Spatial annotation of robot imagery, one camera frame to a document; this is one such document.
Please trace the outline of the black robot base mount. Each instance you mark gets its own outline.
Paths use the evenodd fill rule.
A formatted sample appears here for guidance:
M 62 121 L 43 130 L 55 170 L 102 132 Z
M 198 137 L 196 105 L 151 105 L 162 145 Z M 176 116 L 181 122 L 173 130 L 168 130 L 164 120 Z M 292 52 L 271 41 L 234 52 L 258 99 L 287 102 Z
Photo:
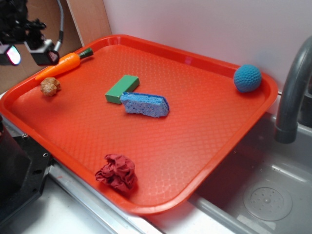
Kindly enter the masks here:
M 28 134 L 0 118 L 0 225 L 38 199 L 51 154 Z

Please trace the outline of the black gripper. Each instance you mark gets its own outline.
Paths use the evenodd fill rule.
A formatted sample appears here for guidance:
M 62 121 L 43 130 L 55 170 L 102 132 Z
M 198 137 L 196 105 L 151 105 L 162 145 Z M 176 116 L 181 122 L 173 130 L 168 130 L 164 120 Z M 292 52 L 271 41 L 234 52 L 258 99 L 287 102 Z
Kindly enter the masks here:
M 26 44 L 37 65 L 56 65 L 59 53 L 50 39 L 41 33 L 46 24 L 39 19 L 28 19 L 28 1 L 2 0 L 0 2 L 0 64 L 17 66 L 21 55 L 15 44 Z

